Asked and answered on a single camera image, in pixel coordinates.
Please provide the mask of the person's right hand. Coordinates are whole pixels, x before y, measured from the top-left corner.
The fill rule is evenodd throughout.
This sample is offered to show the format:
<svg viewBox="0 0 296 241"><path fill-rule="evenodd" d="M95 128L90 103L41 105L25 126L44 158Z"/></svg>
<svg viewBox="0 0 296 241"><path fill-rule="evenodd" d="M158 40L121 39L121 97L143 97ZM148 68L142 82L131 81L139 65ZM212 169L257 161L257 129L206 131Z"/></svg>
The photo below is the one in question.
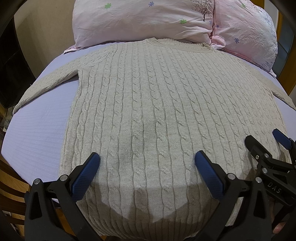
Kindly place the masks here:
<svg viewBox="0 0 296 241"><path fill-rule="evenodd" d="M276 220L274 206L270 207L270 212L271 212L271 224L272 224L273 234L278 234L287 223L287 213L285 213L285 216L280 217L279 220Z"/></svg>

